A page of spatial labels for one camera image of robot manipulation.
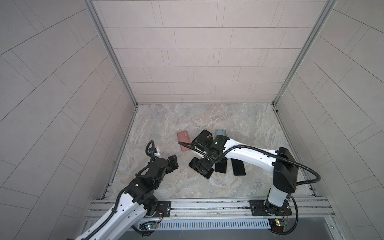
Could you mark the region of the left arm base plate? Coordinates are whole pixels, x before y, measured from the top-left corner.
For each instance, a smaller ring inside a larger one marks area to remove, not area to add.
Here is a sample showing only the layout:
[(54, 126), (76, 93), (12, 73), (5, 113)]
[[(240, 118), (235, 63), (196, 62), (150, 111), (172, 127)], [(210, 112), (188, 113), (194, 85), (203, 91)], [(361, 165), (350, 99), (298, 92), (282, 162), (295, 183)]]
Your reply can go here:
[(156, 206), (151, 205), (147, 210), (147, 218), (168, 218), (171, 211), (171, 201), (158, 201)]

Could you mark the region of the left circuit board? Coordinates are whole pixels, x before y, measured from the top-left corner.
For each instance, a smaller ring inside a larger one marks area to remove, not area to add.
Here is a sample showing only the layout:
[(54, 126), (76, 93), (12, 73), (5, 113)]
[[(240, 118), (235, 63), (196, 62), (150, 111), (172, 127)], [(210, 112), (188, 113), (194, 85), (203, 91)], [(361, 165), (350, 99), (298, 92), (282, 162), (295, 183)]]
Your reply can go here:
[(154, 231), (158, 227), (158, 222), (156, 221), (148, 221), (144, 222), (140, 225), (141, 231)]

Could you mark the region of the pink phone case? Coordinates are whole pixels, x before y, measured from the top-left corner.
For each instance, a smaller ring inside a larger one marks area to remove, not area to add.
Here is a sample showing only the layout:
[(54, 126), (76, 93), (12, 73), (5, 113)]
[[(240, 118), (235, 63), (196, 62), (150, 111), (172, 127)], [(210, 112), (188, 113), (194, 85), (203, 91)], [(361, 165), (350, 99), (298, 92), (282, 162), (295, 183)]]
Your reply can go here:
[[(186, 130), (178, 132), (177, 133), (177, 137), (178, 137), (178, 141), (179, 142), (183, 142), (183, 143), (185, 143), (187, 145), (191, 144), (190, 136), (189, 136), (189, 134), (188, 134), (188, 132)], [(186, 147), (184, 147), (182, 145), (180, 145), (180, 147), (181, 147), (181, 151), (182, 152), (186, 152), (186, 151), (189, 150), (188, 148), (186, 148)]]

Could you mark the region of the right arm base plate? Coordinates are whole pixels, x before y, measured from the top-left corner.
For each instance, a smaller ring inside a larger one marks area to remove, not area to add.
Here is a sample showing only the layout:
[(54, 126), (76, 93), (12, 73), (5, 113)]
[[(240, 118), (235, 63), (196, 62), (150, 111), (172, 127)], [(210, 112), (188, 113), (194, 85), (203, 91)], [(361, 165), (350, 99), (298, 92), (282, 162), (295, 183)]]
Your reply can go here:
[(254, 217), (257, 216), (291, 216), (292, 210), (288, 200), (284, 200), (281, 207), (270, 204), (268, 200), (250, 200), (250, 209)]

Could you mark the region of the purple-edged black phone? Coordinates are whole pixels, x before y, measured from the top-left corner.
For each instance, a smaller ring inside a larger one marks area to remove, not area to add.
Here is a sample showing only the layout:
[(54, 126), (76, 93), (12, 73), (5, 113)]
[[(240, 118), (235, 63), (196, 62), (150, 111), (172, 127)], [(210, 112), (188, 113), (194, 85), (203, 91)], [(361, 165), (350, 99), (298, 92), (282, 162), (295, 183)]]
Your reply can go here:
[(189, 163), (189, 167), (198, 172), (200, 175), (204, 176), (206, 179), (209, 179), (214, 172), (212, 166), (215, 163), (207, 158), (194, 157)]

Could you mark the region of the middle black phone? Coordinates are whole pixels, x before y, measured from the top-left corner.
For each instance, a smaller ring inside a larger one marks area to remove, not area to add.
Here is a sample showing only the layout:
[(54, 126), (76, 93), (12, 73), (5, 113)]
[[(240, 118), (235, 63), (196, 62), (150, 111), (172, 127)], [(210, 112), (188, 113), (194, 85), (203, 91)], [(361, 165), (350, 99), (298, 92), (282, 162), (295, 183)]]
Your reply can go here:
[(226, 174), (227, 173), (227, 161), (216, 163), (215, 164), (215, 172)]

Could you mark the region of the circuit board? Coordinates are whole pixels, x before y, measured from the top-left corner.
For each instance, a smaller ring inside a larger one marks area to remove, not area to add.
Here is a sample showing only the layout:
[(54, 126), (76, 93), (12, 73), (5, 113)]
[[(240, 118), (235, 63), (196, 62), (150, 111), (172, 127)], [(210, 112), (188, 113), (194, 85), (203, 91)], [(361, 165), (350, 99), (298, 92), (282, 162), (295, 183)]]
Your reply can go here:
[(269, 224), (271, 227), (271, 231), (283, 232), (285, 230), (285, 227), (288, 226), (289, 221), (283, 219), (269, 219)]
[(140, 225), (141, 231), (154, 231), (158, 227), (158, 222), (156, 221), (148, 221), (144, 222)]

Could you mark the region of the ventilation grille strip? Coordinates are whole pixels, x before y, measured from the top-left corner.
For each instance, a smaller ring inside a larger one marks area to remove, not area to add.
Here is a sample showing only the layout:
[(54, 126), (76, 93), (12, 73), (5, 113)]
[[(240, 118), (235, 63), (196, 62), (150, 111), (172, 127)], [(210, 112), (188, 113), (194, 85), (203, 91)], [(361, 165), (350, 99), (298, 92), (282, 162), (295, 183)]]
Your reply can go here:
[[(149, 220), (139, 221), (137, 228)], [(268, 219), (199, 219), (199, 220), (162, 220), (156, 230), (248, 230), (271, 229)]]

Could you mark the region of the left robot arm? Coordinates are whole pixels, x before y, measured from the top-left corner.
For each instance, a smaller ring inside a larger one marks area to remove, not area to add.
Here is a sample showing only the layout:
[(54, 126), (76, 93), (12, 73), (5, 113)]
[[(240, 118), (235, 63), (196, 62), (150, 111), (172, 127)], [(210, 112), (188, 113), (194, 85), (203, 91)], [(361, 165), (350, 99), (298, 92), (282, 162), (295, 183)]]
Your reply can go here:
[(154, 191), (164, 176), (179, 167), (176, 156), (151, 160), (123, 188), (115, 204), (77, 240), (118, 240), (129, 228), (145, 216), (152, 216), (158, 204)]

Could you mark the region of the right circuit board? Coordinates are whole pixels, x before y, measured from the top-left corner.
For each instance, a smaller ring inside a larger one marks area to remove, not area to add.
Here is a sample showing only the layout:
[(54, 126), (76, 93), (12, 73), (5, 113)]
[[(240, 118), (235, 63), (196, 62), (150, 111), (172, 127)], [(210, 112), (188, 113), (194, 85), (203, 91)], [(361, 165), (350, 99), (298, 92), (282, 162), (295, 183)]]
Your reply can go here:
[(269, 224), (271, 227), (271, 231), (283, 232), (285, 230), (285, 227), (288, 226), (289, 221), (283, 219), (269, 219)]

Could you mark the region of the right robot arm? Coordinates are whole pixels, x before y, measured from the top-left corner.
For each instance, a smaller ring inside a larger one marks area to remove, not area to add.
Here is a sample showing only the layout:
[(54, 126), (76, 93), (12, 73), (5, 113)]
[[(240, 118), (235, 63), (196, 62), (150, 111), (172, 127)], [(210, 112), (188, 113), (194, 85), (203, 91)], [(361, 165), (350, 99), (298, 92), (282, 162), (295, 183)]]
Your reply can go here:
[(209, 178), (213, 172), (214, 162), (223, 159), (239, 160), (260, 167), (273, 174), (273, 185), (267, 199), (259, 212), (269, 215), (287, 214), (288, 197), (296, 191), (299, 167), (288, 149), (279, 148), (277, 151), (252, 149), (226, 136), (211, 135), (196, 137), (192, 141), (194, 149), (201, 151), (201, 159), (191, 161), (191, 167), (198, 173)]

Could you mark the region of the light blue phone case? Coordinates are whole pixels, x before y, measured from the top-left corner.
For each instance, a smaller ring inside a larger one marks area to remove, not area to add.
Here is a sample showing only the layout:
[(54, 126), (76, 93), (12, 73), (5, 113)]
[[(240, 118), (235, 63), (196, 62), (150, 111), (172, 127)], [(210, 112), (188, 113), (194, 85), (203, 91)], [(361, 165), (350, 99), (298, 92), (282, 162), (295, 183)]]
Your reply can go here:
[(216, 129), (215, 130), (215, 136), (227, 136), (227, 132), (224, 129)]

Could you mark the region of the right black phone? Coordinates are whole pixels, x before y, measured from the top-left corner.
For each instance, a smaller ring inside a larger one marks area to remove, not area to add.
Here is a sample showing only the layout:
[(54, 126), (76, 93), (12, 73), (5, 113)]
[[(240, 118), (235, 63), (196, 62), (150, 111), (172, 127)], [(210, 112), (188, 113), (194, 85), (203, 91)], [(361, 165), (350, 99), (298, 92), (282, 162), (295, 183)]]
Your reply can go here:
[(233, 173), (235, 176), (245, 176), (246, 170), (244, 166), (244, 162), (237, 159), (231, 159), (232, 167), (233, 167)]

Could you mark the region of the aluminium mounting rail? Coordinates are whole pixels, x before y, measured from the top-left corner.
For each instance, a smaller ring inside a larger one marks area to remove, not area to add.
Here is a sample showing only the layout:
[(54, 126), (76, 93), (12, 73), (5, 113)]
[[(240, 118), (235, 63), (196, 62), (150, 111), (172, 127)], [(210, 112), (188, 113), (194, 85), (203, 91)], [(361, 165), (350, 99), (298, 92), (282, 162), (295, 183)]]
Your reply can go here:
[[(302, 218), (334, 216), (326, 197), (295, 196)], [(251, 218), (252, 198), (169, 199), (171, 206), (164, 212), (165, 220)]]

